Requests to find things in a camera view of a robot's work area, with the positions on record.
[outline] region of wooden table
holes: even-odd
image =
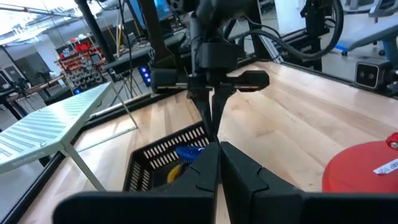
[[[219,137],[283,179],[306,191],[321,191],[328,161],[344,148],[385,139],[398,129],[396,100],[274,63],[244,69],[265,70],[271,85],[257,93],[237,93],[226,105]],[[200,120],[181,93],[132,114],[140,127],[80,153],[106,189],[120,191],[131,152]],[[122,116],[86,131],[78,149],[129,125]],[[66,158],[20,223],[51,223],[53,208],[71,194],[94,190]],[[229,223],[222,186],[216,223]]]

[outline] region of concrete floor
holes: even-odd
[[[264,14],[262,20],[263,24],[267,24],[273,28],[278,29],[275,11]],[[350,32],[353,32],[354,30],[360,30],[363,27],[366,27],[372,23],[373,19],[369,18],[367,15],[346,16],[345,28],[342,38],[344,38],[344,36],[347,36]],[[235,25],[231,35],[242,33],[244,31],[247,31],[248,29],[249,28],[247,22],[238,22]],[[322,38],[322,47],[326,46],[330,37],[331,34],[327,34]],[[355,65],[362,58],[372,57],[383,59],[383,57],[380,57],[377,54],[378,50],[380,49],[381,46],[373,45],[360,47],[350,52],[347,57],[342,57],[340,55],[340,51],[335,50],[322,59],[323,71],[336,77],[352,80],[354,78]],[[245,50],[247,52],[254,51],[250,40],[245,41]],[[137,70],[134,71],[134,78],[138,82],[138,86],[141,89],[141,92],[150,92],[150,89],[145,86]],[[50,94],[52,94],[59,89],[59,86],[55,86],[52,87],[49,92]],[[129,95],[127,95],[125,92],[125,87],[122,81],[116,83],[116,89],[119,91],[119,94],[123,100],[130,98]],[[134,91],[139,93],[138,87],[136,85],[134,87]],[[104,98],[101,106],[98,107],[97,111],[110,107],[114,103],[119,102],[118,100],[116,100],[115,94],[113,92],[109,92],[108,95]],[[39,95],[34,95],[27,100],[21,100],[20,105],[23,106],[27,111],[33,111],[34,109],[42,108],[45,106],[43,100],[40,98]],[[0,111],[1,129],[6,129],[15,122],[16,119],[9,111]],[[30,187],[30,185],[42,172],[42,170],[43,168],[38,162],[33,162],[8,173],[0,174],[0,220],[2,220],[2,218],[9,212],[9,210],[15,205],[15,203],[23,196],[24,192]]]

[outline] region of blue object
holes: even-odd
[[[396,37],[383,40],[383,47],[386,52],[387,60],[392,63],[394,69],[398,69],[398,46]]]
[[[74,92],[75,95],[78,95],[78,94],[81,93],[81,90],[80,90],[79,88],[77,88],[77,89],[75,89],[73,92]]]
[[[347,51],[346,47],[340,46],[340,45],[336,45],[335,49],[342,50],[342,51]]]
[[[202,150],[204,150],[203,147],[180,146],[175,149],[175,152],[185,163],[191,163],[200,155]]]
[[[143,29],[145,29],[146,26],[144,24],[144,18],[142,16],[141,9],[138,5],[138,1],[130,0],[130,2],[131,2],[131,6],[132,6],[134,12],[137,15],[137,18],[138,18],[138,21],[139,21],[141,27]],[[167,19],[169,16],[172,15],[172,11],[170,10],[169,5],[166,3],[166,0],[154,0],[154,2],[155,2],[157,16],[159,17],[159,21]]]
[[[150,85],[150,68],[147,66],[141,66],[138,68],[138,72],[140,73],[142,77],[142,81],[144,81],[146,86]]]

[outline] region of white sticker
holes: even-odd
[[[394,159],[391,162],[388,162],[387,164],[384,164],[383,166],[380,166],[379,168],[375,169],[373,172],[375,174],[389,174],[396,169],[398,169],[398,158]]]

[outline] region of metal pole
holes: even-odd
[[[122,103],[124,109],[126,110],[127,114],[129,115],[130,119],[132,120],[132,122],[134,123],[134,125],[138,128],[138,125],[136,123],[136,120],[132,117],[129,109],[127,108],[126,104],[124,104],[122,98],[119,96],[119,93],[116,91],[116,89],[114,88],[114,86],[112,86],[112,90],[114,91],[114,94],[116,94],[116,97],[118,98],[118,100],[120,101],[120,103]]]
[[[79,6],[81,13],[83,13],[83,17],[85,18],[88,28],[93,34],[95,41],[98,43],[99,47],[101,47],[102,54],[105,56],[106,61],[108,63],[114,62],[113,54],[110,51],[109,46],[101,33],[100,27],[98,27],[98,24],[87,5],[87,0],[75,0],[75,2]]]
[[[233,19],[229,22],[229,24],[226,26],[226,29],[224,31],[224,38],[228,40],[229,35],[231,34],[232,29],[234,28],[236,24],[236,19]]]
[[[34,9],[34,8],[22,7],[22,6],[12,6],[12,5],[9,5],[9,6],[11,6],[11,7],[0,6],[0,10],[13,11],[13,12],[29,12],[29,13],[40,14],[40,15],[45,15],[45,16],[62,16],[62,17],[79,18],[78,16],[75,16],[70,13],[51,12],[51,11],[46,11],[46,10],[42,10],[42,9]]]
[[[260,12],[260,5],[259,1],[253,1],[252,6],[250,8],[250,13],[248,14],[249,18],[258,24],[261,24],[261,12]],[[249,22],[249,28],[253,29],[261,29],[261,26],[253,25]],[[252,35],[253,47],[256,56],[259,58],[270,58],[267,49],[262,42],[262,39],[258,35]]]
[[[131,5],[131,1],[126,1],[127,7],[130,9],[130,12],[132,14],[132,18],[134,19],[134,25],[136,26],[136,29],[138,31],[138,36],[137,37],[143,37],[144,36],[144,31],[141,27],[141,24],[139,23],[138,17],[136,12],[134,11],[134,8]]]
[[[148,30],[148,36],[152,48],[155,50],[155,64],[160,61],[168,64],[169,61],[165,62],[165,58],[170,56],[170,52],[164,43],[164,36],[162,28],[160,26],[159,17],[157,16],[155,2],[150,0],[138,0],[141,6],[142,16],[146,23]]]

